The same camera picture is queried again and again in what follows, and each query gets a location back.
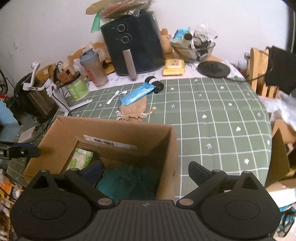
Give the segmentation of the green wet wipes pack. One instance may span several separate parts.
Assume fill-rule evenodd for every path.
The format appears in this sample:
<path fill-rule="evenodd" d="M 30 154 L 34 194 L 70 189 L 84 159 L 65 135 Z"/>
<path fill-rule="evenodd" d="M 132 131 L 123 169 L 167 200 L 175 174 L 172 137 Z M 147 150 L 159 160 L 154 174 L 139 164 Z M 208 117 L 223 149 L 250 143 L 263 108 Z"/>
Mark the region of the green wet wipes pack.
<path fill-rule="evenodd" d="M 93 152 L 76 148 L 72 156 L 70 163 L 68 164 L 67 170 L 77 168 L 82 170 L 87 167 L 93 158 Z"/>

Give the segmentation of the teal mesh bath sponge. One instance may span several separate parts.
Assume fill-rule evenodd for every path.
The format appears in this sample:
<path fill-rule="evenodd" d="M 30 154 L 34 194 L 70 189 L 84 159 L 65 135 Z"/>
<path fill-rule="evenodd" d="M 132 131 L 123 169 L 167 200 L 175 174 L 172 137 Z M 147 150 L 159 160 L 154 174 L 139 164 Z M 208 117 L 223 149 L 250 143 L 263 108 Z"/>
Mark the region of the teal mesh bath sponge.
<path fill-rule="evenodd" d="M 160 178 L 159 170 L 130 165 L 106 170 L 96 189 L 116 204 L 121 200 L 154 200 Z"/>

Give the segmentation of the brown drawstring pouch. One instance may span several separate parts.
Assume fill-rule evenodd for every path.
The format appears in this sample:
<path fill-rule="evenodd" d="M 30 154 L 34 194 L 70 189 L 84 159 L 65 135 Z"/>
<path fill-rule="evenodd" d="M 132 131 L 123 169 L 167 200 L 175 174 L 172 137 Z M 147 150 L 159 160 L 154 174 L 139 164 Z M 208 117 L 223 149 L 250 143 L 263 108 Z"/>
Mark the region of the brown drawstring pouch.
<path fill-rule="evenodd" d="M 153 114 L 156 111 L 156 107 L 152 107 L 149 112 L 147 110 L 147 96 L 143 96 L 137 101 L 131 103 L 128 106 L 121 105 L 120 111 L 117 113 L 117 121 L 129 121 L 129 122 L 143 122 L 145 118 Z"/>

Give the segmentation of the blue wet wipes pack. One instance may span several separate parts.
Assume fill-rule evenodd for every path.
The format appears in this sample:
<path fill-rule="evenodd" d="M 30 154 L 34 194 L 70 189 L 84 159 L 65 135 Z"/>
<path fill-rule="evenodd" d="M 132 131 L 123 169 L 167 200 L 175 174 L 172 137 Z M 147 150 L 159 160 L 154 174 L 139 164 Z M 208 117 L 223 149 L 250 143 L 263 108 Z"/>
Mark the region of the blue wet wipes pack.
<path fill-rule="evenodd" d="M 143 85 L 126 94 L 123 98 L 121 98 L 121 103 L 124 106 L 128 106 L 134 103 L 135 101 L 139 100 L 143 96 L 147 95 L 148 93 L 152 92 L 155 88 L 156 87 L 154 85 L 145 82 Z"/>

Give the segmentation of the white flat device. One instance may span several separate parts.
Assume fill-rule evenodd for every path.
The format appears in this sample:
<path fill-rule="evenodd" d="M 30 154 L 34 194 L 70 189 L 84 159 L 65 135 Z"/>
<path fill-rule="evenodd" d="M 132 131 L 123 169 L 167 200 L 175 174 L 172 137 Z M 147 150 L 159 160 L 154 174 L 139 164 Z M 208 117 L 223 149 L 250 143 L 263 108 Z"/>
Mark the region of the white flat device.
<path fill-rule="evenodd" d="M 24 131 L 20 134 L 18 139 L 18 143 L 27 143 L 28 141 L 32 140 L 35 136 L 36 126 L 29 128 L 28 130 Z"/>

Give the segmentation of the white phone gimbal tripod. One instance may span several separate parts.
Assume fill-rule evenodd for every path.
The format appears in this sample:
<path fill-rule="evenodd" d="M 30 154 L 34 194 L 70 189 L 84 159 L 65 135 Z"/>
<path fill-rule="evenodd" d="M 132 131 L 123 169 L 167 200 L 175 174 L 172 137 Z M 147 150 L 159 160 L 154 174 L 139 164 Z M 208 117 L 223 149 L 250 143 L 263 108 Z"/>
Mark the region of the white phone gimbal tripod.
<path fill-rule="evenodd" d="M 40 63 L 38 61 L 34 61 L 31 64 L 31 68 L 33 70 L 31 80 L 28 83 L 24 82 L 22 84 L 23 85 L 22 89 L 24 91 L 42 91 L 45 89 L 47 95 L 49 97 L 51 97 L 51 99 L 53 99 L 56 102 L 56 104 L 60 108 L 60 111 L 62 111 L 64 113 L 64 116 L 68 116 L 69 114 L 71 114 L 71 111 L 73 111 L 74 109 L 78 109 L 82 106 L 85 106 L 85 105 L 93 102 L 93 99 L 88 99 L 88 100 L 81 102 L 79 104 L 69 106 L 67 104 L 65 98 L 63 97 L 63 95 L 59 92 L 57 85 L 54 84 L 54 82 L 51 79 L 48 79 L 45 82 L 45 84 L 43 84 L 41 87 L 34 86 L 34 82 L 36 79 L 36 73 L 37 73 L 37 70 L 39 69 L 39 67 L 40 67 Z"/>

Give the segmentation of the cardboard box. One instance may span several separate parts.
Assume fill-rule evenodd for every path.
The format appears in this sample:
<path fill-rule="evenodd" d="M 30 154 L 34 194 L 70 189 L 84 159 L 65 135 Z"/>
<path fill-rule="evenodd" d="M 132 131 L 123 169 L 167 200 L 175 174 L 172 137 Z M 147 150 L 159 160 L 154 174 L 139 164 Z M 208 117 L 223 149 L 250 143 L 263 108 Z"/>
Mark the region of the cardboard box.
<path fill-rule="evenodd" d="M 177 137 L 168 125 L 60 116 L 38 147 L 41 155 L 23 172 L 26 182 L 42 169 L 64 173 L 76 148 L 92 151 L 105 169 L 133 165 L 160 171 L 157 200 L 173 200 L 180 182 Z"/>

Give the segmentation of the clear plastic bag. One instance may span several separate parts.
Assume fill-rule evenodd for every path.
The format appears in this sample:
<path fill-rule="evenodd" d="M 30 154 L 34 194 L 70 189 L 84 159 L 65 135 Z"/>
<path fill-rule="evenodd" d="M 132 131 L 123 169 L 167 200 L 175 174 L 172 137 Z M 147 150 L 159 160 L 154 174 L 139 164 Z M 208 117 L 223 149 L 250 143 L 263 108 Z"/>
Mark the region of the clear plastic bag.
<path fill-rule="evenodd" d="M 283 120 L 295 131 L 295 98 L 292 95 L 287 95 L 283 91 L 279 91 L 279 98 L 269 98 L 259 96 L 269 114 L 271 125 L 274 126 L 276 120 Z"/>

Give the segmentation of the grey lid shaker bottle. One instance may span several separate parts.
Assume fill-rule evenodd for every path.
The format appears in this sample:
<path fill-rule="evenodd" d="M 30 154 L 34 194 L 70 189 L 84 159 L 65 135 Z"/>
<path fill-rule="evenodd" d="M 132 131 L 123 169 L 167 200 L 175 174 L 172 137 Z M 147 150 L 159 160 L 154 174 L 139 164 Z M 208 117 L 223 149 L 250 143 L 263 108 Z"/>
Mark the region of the grey lid shaker bottle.
<path fill-rule="evenodd" d="M 83 52 L 80 57 L 80 64 L 87 72 L 87 76 L 96 87 L 105 85 L 108 82 L 106 73 L 99 59 L 99 54 L 92 48 Z"/>

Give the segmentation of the black kettle base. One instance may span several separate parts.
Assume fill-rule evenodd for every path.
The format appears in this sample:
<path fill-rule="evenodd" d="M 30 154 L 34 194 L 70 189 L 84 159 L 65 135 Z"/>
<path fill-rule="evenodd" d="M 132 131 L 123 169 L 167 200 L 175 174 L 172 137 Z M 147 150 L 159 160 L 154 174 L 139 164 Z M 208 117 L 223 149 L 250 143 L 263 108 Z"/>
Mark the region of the black kettle base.
<path fill-rule="evenodd" d="M 197 71 L 211 78 L 225 78 L 231 69 L 224 63 L 217 61 L 204 61 L 197 66 Z"/>

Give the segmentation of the wooden rack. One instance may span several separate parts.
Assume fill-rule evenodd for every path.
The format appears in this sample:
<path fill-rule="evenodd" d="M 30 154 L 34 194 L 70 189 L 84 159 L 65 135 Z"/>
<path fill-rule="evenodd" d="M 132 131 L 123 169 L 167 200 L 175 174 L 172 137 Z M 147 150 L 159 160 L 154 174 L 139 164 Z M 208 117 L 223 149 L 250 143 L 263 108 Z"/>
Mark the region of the wooden rack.
<path fill-rule="evenodd" d="M 268 98 L 279 98 L 280 89 L 278 86 L 267 85 L 265 77 L 271 73 L 273 63 L 269 56 L 269 49 L 250 49 L 247 57 L 246 80 L 251 85 L 253 91 L 259 96 Z"/>

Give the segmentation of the black cloth on rack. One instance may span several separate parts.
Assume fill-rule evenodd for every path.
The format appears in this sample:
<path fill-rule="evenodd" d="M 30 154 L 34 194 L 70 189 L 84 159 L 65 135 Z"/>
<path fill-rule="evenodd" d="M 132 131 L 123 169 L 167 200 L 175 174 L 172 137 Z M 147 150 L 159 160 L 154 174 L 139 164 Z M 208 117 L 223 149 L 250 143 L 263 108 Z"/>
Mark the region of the black cloth on rack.
<path fill-rule="evenodd" d="M 287 95 L 295 90 L 295 54 L 276 46 L 268 48 L 272 70 L 265 75 L 264 81 L 268 86 L 277 86 Z"/>

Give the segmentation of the yellow wipes pack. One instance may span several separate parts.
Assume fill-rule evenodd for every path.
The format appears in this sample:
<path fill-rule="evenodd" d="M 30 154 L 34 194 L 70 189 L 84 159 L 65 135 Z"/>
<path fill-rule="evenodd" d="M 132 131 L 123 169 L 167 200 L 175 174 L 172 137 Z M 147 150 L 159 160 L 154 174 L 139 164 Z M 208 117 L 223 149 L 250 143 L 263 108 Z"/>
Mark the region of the yellow wipes pack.
<path fill-rule="evenodd" d="M 165 61 L 163 76 L 183 75 L 185 73 L 185 62 L 182 59 L 168 59 Z"/>

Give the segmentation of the black air fryer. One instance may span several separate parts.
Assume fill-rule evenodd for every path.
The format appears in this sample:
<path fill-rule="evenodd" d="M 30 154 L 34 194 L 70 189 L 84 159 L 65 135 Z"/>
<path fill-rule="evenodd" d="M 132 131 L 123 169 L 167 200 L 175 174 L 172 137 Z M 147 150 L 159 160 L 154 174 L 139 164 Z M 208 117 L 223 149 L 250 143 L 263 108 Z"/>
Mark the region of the black air fryer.
<path fill-rule="evenodd" d="M 117 75 L 128 76 L 123 51 L 129 50 L 137 74 L 155 71 L 164 65 L 159 27 L 153 11 L 123 16 L 101 26 L 107 50 Z"/>

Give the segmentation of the bag of paper plates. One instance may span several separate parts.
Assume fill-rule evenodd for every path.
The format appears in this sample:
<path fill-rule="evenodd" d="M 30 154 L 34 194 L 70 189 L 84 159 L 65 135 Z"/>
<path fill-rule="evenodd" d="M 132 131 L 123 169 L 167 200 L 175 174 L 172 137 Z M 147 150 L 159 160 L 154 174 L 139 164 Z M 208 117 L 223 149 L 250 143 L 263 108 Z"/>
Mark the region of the bag of paper plates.
<path fill-rule="evenodd" d="M 139 16 L 152 4 L 149 0 L 102 0 L 86 9 L 86 15 L 99 14 L 101 19 L 116 19 L 122 16 Z"/>

